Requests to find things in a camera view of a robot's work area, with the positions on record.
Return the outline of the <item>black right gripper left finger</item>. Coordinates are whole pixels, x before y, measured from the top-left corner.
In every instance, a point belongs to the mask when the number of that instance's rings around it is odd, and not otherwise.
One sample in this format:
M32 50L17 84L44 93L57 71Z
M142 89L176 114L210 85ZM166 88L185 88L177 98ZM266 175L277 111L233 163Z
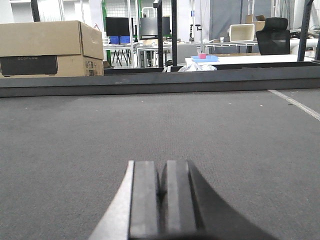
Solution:
M90 240L145 240L160 231L158 173L153 161L130 160Z

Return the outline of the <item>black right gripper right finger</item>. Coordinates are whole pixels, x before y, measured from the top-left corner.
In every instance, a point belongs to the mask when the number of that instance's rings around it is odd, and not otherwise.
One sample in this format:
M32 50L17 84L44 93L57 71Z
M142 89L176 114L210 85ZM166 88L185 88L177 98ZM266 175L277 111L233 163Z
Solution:
M191 161L167 161L161 190L166 234L205 234L216 240L275 239L232 208Z

